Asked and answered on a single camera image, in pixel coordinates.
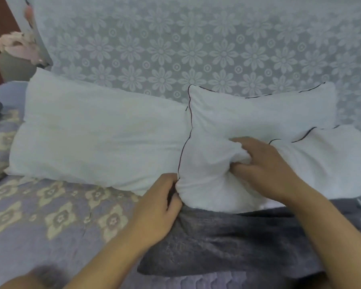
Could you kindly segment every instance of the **hand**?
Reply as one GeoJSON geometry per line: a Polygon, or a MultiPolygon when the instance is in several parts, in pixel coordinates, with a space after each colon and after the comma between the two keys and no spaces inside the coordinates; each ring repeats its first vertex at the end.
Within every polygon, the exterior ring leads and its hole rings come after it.
{"type": "Polygon", "coordinates": [[[273,146],[249,137],[234,138],[231,141],[240,142],[252,158],[248,165],[233,163],[231,172],[247,181],[264,197],[287,205],[303,187],[310,188],[273,146]]]}
{"type": "Polygon", "coordinates": [[[124,230],[142,250],[161,241],[170,232],[182,208],[182,200],[177,193],[167,208],[168,192],[176,181],[176,173],[161,175],[135,206],[124,230]]]}

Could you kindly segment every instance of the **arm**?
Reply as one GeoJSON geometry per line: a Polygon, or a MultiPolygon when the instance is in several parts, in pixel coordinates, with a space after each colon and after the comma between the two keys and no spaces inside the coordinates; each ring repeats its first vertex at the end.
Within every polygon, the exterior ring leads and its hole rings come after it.
{"type": "Polygon", "coordinates": [[[176,174],[165,174],[139,200],[126,227],[72,279],[65,289],[116,289],[147,249],[170,231],[182,208],[174,194],[167,208],[167,195],[176,174]]]}
{"type": "Polygon", "coordinates": [[[300,179],[277,150],[237,138],[252,157],[231,171],[263,196],[293,211],[320,257],[333,289],[361,289],[361,233],[322,194],[300,179]]]}

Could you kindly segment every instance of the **white pillowcase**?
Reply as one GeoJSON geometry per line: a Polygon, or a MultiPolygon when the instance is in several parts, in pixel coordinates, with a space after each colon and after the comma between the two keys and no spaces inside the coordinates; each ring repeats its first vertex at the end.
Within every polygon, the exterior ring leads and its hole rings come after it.
{"type": "Polygon", "coordinates": [[[332,128],[337,118],[334,83],[309,91],[243,98],[189,87],[193,126],[226,139],[250,136],[294,140],[312,127],[332,128]]]}
{"type": "MultiPolygon", "coordinates": [[[[328,199],[361,196],[361,132],[352,125],[314,128],[302,140],[271,144],[308,185],[328,199]]],[[[240,143],[193,128],[179,166],[177,191],[192,207],[232,214],[283,207],[229,172],[230,163],[249,163],[240,143]]]]}
{"type": "Polygon", "coordinates": [[[38,68],[6,172],[143,194],[160,174],[177,172],[190,132],[185,109],[38,68]]]}

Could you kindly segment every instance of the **forearm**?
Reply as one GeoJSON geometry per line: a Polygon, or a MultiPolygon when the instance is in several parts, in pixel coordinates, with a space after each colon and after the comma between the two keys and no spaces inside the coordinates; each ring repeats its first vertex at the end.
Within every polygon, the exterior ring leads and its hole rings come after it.
{"type": "Polygon", "coordinates": [[[72,279],[65,289],[116,289],[122,284],[144,249],[134,244],[127,231],[107,245],[72,279]]]}
{"type": "Polygon", "coordinates": [[[361,289],[361,233],[309,186],[287,206],[318,253],[333,289],[361,289]]]}

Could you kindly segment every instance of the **gray blanket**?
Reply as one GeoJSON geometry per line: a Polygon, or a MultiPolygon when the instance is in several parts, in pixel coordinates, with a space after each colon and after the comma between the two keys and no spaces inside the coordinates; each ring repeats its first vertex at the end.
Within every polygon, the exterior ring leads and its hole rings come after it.
{"type": "MultiPolygon", "coordinates": [[[[332,203],[361,231],[357,199],[332,203]]],[[[141,260],[138,272],[178,277],[221,271],[268,271],[301,278],[323,271],[287,208],[231,215],[183,206],[164,240],[141,260]]]]}

